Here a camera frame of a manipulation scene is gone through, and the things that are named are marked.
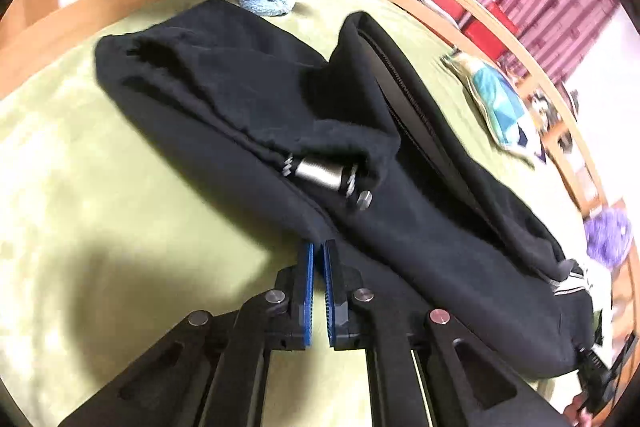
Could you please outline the person right hand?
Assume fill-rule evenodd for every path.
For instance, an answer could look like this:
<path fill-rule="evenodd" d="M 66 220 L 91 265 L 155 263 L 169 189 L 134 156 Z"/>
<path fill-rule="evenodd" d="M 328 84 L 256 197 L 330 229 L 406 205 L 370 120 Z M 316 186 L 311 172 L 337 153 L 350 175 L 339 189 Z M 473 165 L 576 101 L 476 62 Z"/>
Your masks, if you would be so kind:
<path fill-rule="evenodd" d="M 563 417 L 572 427 L 591 427 L 592 414 L 586 409 L 583 395 L 575 395 L 572 402 L 563 411 Z"/>

